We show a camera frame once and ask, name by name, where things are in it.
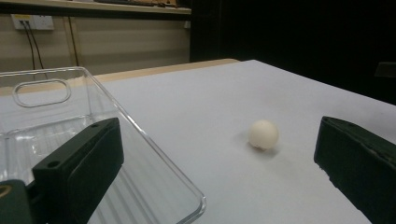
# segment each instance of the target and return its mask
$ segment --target white ball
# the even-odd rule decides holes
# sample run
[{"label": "white ball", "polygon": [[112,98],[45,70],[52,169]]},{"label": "white ball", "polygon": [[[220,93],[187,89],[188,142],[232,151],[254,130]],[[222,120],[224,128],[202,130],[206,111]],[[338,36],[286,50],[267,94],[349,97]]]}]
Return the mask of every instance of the white ball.
[{"label": "white ball", "polygon": [[279,131],[274,123],[261,119],[253,123],[248,131],[249,143],[260,149],[274,147],[279,138]]}]

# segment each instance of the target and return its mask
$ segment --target transparent plastic tray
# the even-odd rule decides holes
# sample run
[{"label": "transparent plastic tray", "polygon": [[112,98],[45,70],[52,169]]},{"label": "transparent plastic tray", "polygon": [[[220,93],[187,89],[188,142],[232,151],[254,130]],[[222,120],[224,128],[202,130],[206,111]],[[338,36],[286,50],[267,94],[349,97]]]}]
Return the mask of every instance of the transparent plastic tray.
[{"label": "transparent plastic tray", "polygon": [[83,67],[0,74],[0,181],[29,184],[53,150],[115,117],[125,162],[90,223],[192,223],[205,196]]}]

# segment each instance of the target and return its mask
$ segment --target white table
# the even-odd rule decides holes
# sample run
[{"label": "white table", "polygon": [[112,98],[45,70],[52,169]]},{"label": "white table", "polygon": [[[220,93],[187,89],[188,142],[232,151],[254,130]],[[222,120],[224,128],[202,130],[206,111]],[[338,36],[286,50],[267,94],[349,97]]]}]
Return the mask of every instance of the white table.
[{"label": "white table", "polygon": [[[314,163],[322,116],[396,143],[396,106],[240,62],[105,81],[105,87],[205,194],[197,223],[370,223]],[[274,149],[248,144],[248,127],[274,122]]]}]

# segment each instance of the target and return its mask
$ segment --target power outlet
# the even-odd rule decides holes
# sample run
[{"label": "power outlet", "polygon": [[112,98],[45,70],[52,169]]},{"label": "power outlet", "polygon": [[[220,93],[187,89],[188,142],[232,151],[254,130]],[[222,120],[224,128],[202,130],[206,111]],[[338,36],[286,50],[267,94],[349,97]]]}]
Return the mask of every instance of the power outlet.
[{"label": "power outlet", "polygon": [[35,29],[35,21],[32,15],[22,15],[22,14],[11,14],[12,22],[14,23],[14,27],[17,30],[24,30],[21,21],[29,22],[29,26],[32,30]]},{"label": "power outlet", "polygon": [[53,30],[53,21],[51,16],[33,16],[35,28],[37,30]]},{"label": "power outlet", "polygon": [[29,22],[30,29],[32,30],[53,30],[53,21],[51,16],[41,15],[22,15],[11,14],[12,22],[17,30],[23,30],[22,22]]},{"label": "power outlet", "polygon": [[191,22],[190,21],[185,21],[184,22],[184,29],[190,29],[191,28]]}]

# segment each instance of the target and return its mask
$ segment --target cable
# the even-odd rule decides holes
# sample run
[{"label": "cable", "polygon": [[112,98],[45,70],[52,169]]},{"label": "cable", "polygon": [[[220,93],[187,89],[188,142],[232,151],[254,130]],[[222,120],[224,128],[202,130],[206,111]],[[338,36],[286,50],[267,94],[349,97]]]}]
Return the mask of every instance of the cable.
[{"label": "cable", "polygon": [[26,25],[25,25],[24,21],[20,21],[20,23],[22,24],[22,26],[23,26],[23,28],[24,28],[24,30],[25,30],[27,39],[29,40],[30,51],[32,52],[33,70],[35,70],[35,54],[33,53],[32,41],[30,41],[29,33],[27,32],[27,28],[26,28]]},{"label": "cable", "polygon": [[[27,24],[28,30],[30,32],[30,35],[33,38],[33,41],[35,42],[35,36],[33,35],[33,32],[32,32],[32,29],[30,27],[29,21],[27,21],[26,24]],[[40,54],[40,50],[38,49],[37,42],[35,42],[35,49],[37,49],[38,60],[40,61],[41,68],[44,69],[43,62],[41,61],[41,54]]]}]

